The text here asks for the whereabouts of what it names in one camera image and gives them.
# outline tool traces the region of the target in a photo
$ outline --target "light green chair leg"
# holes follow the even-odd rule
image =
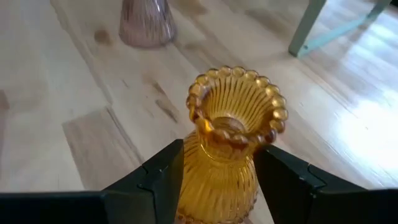
[[[310,33],[316,19],[319,16],[319,13],[326,3],[326,0],[310,0],[307,9],[304,12],[304,16],[300,21],[300,24],[298,25],[293,39],[289,45],[289,52],[295,57],[301,57],[313,49],[321,47],[322,45],[325,45],[326,43],[345,34],[346,32],[357,28],[368,20],[375,19],[390,4],[391,1],[392,0],[379,0],[368,15],[362,16],[359,19],[333,29],[327,34],[323,34],[316,39],[306,41],[308,34]]]

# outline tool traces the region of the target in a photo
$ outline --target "glass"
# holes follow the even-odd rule
[[[196,130],[184,139],[178,219],[240,223],[248,216],[258,185],[252,155],[284,131],[285,103],[254,70],[221,67],[196,78],[187,98]]]
[[[175,23],[166,0],[124,0],[119,35],[133,47],[157,47],[171,41]]]

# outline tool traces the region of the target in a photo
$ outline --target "wooden floor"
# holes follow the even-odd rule
[[[298,60],[287,47],[308,0],[169,4],[177,38],[142,50],[118,37],[121,0],[0,0],[0,191],[111,184],[193,129],[187,88],[222,65],[280,86],[290,118],[277,146],[363,187],[398,187],[397,10]],[[329,0],[312,36],[372,4]],[[245,222],[272,223],[261,195]]]

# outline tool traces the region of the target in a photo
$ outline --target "pink glass vase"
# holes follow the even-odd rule
[[[119,35],[133,47],[157,47],[171,41],[176,28],[166,0],[124,0]]]

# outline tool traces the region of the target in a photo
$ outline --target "ribbed glass vase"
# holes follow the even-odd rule
[[[177,217],[183,223],[240,223],[256,201],[253,152],[284,131],[285,99],[254,70],[222,67],[196,78],[187,107],[196,130],[184,139]]]

